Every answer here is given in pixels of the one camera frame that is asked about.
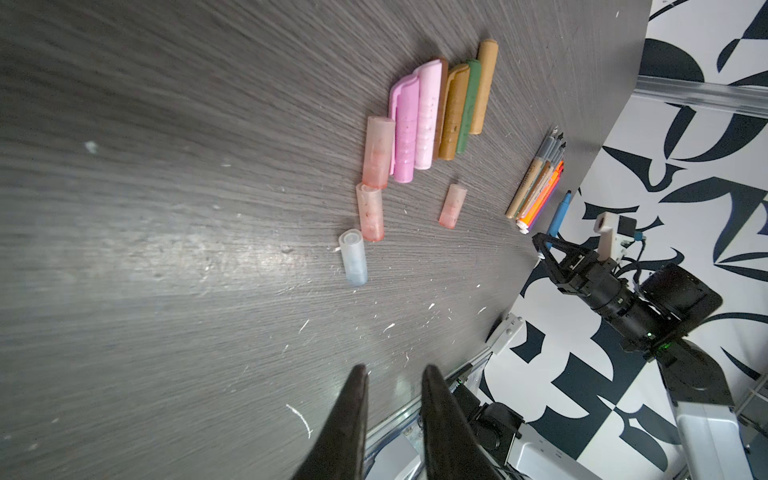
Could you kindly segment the tan pen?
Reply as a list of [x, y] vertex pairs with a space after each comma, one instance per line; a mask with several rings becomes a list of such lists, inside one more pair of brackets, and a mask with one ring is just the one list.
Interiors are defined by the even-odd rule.
[[549, 135], [545, 137], [536, 154], [533, 157], [528, 170], [526, 171], [517, 191], [515, 192], [512, 201], [505, 213], [507, 219], [513, 219], [516, 217], [519, 208], [521, 207], [524, 199], [526, 198], [533, 182], [539, 175], [550, 150], [556, 143], [559, 129], [555, 127]]

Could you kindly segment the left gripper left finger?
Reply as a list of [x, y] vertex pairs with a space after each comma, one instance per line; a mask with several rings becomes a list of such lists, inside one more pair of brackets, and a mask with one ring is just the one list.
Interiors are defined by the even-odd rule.
[[368, 419], [368, 372], [355, 365], [313, 448], [293, 479], [362, 479]]

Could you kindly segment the lilac pen cap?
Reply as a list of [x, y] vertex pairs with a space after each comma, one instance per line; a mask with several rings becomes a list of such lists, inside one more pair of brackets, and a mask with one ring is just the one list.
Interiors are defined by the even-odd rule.
[[390, 174], [398, 183], [413, 180], [419, 111], [420, 79], [410, 74], [390, 90], [389, 117], [395, 121]]

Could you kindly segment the clear orange pen cap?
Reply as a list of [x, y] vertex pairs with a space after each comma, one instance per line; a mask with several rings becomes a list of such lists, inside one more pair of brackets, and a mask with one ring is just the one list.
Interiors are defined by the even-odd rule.
[[395, 139], [394, 120], [369, 116], [366, 126], [362, 183], [375, 189], [388, 185]]

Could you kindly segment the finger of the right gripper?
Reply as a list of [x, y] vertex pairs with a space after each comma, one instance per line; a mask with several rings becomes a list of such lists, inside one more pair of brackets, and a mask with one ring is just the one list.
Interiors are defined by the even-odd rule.
[[579, 254], [579, 246], [566, 240], [537, 233], [532, 237], [536, 251], [543, 257], [549, 278], [553, 282], [568, 282], [573, 276], [570, 261]]

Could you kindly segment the clear purple pen cap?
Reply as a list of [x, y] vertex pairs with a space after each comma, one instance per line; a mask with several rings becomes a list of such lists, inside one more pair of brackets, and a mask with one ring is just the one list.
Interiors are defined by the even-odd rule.
[[465, 202], [467, 189], [459, 184], [451, 184], [445, 197], [439, 216], [439, 224], [447, 229], [454, 229]]

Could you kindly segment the pink pen cap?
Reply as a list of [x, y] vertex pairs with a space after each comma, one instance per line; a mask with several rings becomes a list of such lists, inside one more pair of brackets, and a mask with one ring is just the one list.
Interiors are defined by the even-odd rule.
[[442, 71], [440, 59], [431, 60], [415, 70], [420, 83], [414, 164], [417, 170], [428, 170], [432, 165]]

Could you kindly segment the pink cream marker pen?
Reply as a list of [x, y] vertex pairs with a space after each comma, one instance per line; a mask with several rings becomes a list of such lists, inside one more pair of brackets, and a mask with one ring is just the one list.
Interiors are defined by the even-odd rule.
[[556, 138], [554, 138], [551, 142], [550, 148], [546, 151], [546, 153], [542, 157], [540, 157], [541, 166], [538, 172], [536, 173], [530, 185], [530, 188], [528, 189], [525, 196], [523, 197], [521, 206], [518, 208], [515, 214], [516, 220], [519, 220], [524, 216], [524, 213], [526, 212], [529, 203], [534, 198], [536, 191], [539, 189], [539, 185], [543, 182], [543, 178], [546, 176], [546, 173], [550, 168], [551, 161], [558, 154], [558, 149], [563, 143], [563, 137], [564, 137], [564, 134], [560, 133]]

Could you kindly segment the clear red pen cap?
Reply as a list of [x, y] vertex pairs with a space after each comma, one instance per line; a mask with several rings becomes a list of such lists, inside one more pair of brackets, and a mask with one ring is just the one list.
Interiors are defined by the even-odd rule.
[[385, 236], [382, 190], [359, 183], [356, 195], [363, 238], [369, 242], [381, 241]]

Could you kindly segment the orange marker pen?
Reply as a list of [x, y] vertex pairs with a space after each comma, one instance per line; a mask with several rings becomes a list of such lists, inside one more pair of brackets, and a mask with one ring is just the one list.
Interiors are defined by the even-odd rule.
[[535, 192], [535, 195], [532, 197], [528, 206], [518, 218], [517, 226], [524, 234], [527, 234], [530, 231], [531, 226], [537, 218], [540, 210], [556, 187], [562, 175], [563, 169], [564, 162], [560, 160], [556, 165], [553, 166], [548, 176], [542, 179], [542, 182]]

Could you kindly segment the brown pen cap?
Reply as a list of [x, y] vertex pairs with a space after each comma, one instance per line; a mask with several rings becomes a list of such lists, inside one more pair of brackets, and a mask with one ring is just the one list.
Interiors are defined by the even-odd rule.
[[437, 117], [436, 117], [435, 137], [434, 137], [433, 160], [438, 159], [439, 148], [442, 141], [443, 125], [444, 125], [444, 118], [445, 118], [445, 107], [446, 107], [446, 101], [447, 101], [446, 83], [447, 83], [448, 70], [449, 70], [449, 63], [446, 58], [437, 57], [436, 60], [439, 62], [439, 65], [441, 67], [441, 75], [440, 75], [440, 90], [439, 90], [439, 97], [438, 97], [438, 110], [437, 110]]

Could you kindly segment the green pen cap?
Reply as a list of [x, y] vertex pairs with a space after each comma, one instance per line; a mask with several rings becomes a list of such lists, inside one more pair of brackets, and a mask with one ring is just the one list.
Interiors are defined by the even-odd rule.
[[474, 108], [479, 88], [479, 82], [482, 75], [481, 62], [476, 59], [467, 61], [469, 67], [469, 78], [466, 92], [466, 98], [464, 103], [464, 109], [462, 113], [461, 125], [459, 129], [459, 136], [456, 145], [456, 154], [463, 154], [466, 151], [467, 143], [470, 135], [470, 128], [474, 115]]

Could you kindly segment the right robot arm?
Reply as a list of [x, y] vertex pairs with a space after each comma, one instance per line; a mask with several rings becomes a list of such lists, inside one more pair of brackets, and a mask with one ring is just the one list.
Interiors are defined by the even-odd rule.
[[678, 261], [645, 261], [645, 237], [602, 227], [576, 244], [544, 233], [531, 285], [566, 304], [551, 324], [514, 327], [459, 402], [493, 456], [531, 477], [585, 477], [592, 455], [675, 471], [681, 447], [695, 479], [749, 479], [760, 452], [743, 439], [742, 400], [725, 370], [729, 353], [706, 352], [692, 333], [723, 319], [722, 297]]

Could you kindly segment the clear blue pen cap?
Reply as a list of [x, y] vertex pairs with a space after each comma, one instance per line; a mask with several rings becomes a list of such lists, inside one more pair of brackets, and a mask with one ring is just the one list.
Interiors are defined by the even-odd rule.
[[365, 244], [362, 233], [350, 229], [339, 236], [339, 247], [347, 281], [359, 287], [368, 281]]

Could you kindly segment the dark tan pen cap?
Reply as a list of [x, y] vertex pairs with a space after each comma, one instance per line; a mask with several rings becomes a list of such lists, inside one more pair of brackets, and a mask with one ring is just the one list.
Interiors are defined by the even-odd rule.
[[459, 131], [467, 95], [470, 67], [462, 63], [452, 68], [447, 77], [447, 98], [438, 158], [453, 160], [456, 155]]

